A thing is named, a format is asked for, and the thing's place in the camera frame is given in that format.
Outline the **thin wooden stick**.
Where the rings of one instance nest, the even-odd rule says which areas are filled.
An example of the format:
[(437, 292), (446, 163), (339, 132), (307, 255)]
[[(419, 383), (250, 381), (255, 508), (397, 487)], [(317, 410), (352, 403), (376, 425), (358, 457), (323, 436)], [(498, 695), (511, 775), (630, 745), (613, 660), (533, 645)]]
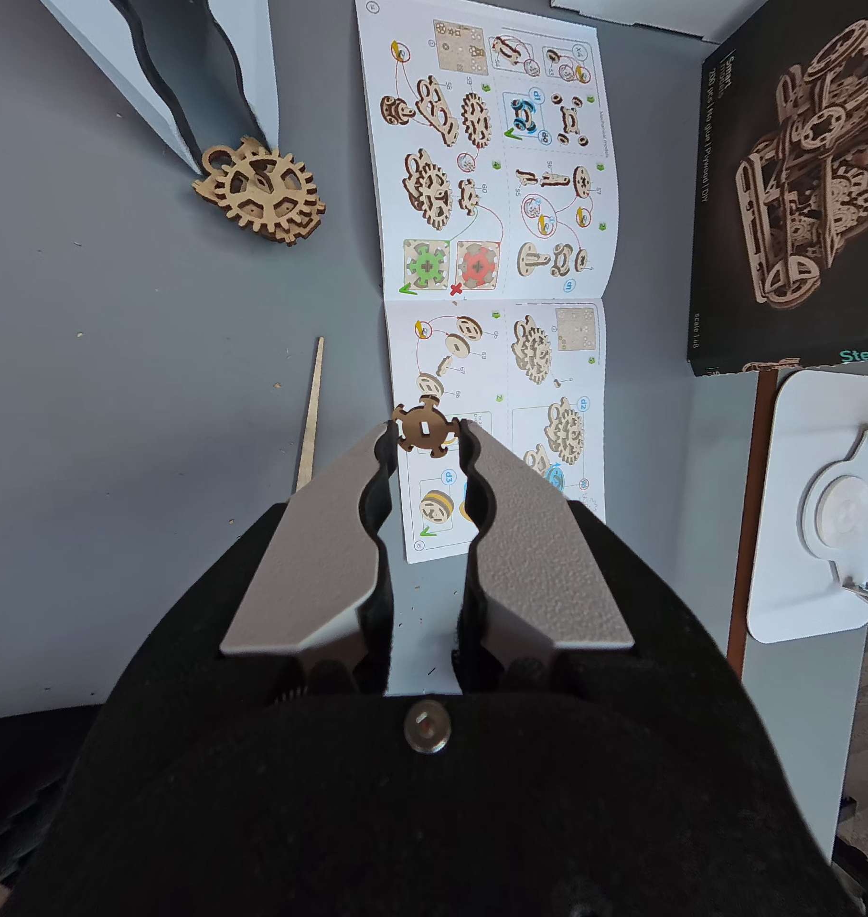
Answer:
[(297, 474), (294, 483), (294, 492), (299, 492), (313, 478), (313, 465), (315, 455), (315, 442), (317, 434), (318, 412), (320, 406), (320, 393), (322, 371), (325, 351), (325, 338), (317, 338), (313, 358), (313, 370), (309, 394), (307, 398), (306, 414), (302, 431), (302, 442)]

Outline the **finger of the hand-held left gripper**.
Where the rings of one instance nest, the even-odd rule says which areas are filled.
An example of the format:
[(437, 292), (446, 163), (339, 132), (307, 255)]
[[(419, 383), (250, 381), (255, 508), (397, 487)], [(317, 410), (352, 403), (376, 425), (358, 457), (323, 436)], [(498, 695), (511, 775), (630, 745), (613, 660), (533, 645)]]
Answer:
[(109, 1), (42, 3), (159, 137), (198, 174), (200, 165), (193, 162), (167, 104), (143, 74), (129, 24), (115, 6)]
[(279, 147), (279, 98), (268, 1), (208, 1), (236, 68), (236, 86), (257, 136)]

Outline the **white stand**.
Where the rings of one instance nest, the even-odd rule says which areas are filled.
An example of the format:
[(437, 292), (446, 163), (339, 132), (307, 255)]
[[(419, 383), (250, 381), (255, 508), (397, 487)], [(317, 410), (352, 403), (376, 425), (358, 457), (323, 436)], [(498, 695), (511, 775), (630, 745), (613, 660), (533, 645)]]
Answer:
[(749, 595), (764, 644), (868, 623), (868, 376), (780, 386)]

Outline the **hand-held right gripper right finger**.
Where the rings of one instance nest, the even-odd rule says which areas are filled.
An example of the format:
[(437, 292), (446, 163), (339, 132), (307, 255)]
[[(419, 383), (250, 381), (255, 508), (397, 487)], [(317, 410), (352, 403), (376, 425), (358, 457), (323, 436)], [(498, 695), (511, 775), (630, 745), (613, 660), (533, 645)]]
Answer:
[(634, 637), (564, 495), (479, 424), (461, 422), (468, 553), (463, 626), (508, 669), (562, 653), (628, 650)]

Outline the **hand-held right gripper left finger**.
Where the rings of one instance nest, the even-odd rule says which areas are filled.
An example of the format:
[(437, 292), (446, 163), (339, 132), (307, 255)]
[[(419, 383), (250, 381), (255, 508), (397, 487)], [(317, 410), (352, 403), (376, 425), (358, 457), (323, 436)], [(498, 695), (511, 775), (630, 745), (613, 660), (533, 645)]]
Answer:
[(220, 649), (389, 669), (394, 600), (379, 531), (393, 509), (397, 428), (373, 427), (286, 503)]

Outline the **black model kit box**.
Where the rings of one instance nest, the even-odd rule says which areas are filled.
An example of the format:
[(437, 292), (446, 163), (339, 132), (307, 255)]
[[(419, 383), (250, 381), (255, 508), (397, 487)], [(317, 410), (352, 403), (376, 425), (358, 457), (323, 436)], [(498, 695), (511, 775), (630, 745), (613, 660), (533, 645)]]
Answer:
[(704, 62), (695, 375), (868, 365), (868, 1), (765, 3)]

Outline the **assembly instruction booklet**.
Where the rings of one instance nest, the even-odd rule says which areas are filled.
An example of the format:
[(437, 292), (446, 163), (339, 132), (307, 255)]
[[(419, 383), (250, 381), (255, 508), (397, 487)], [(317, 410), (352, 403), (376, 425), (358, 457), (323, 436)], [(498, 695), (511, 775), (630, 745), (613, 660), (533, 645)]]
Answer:
[[(619, 196), (595, 28), (473, 2), (356, 2), (394, 405), (439, 397), (605, 517)], [(398, 454), (410, 564), (476, 533), (458, 439)]]

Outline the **wooden gear assembly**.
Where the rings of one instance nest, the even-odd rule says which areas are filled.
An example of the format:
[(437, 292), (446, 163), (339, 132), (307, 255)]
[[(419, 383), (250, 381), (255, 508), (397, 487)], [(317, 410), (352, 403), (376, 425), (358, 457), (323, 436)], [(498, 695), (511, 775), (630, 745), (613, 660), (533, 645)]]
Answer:
[(320, 225), (325, 203), (313, 174), (292, 155), (282, 156), (246, 136), (236, 149), (206, 149), (202, 166), (207, 177), (195, 181), (193, 189), (241, 228), (292, 246)]

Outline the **small notched wooden disc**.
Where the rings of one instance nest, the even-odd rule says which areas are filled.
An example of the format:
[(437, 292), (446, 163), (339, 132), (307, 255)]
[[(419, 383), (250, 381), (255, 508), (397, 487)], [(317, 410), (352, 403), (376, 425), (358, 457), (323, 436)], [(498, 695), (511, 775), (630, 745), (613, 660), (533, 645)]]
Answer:
[(419, 405), (406, 410), (396, 405), (392, 420), (401, 425), (397, 445), (406, 452), (413, 449), (428, 450), (432, 459), (444, 458), (448, 453), (447, 441), (461, 434), (461, 422), (447, 419), (439, 410), (439, 397), (421, 395)]

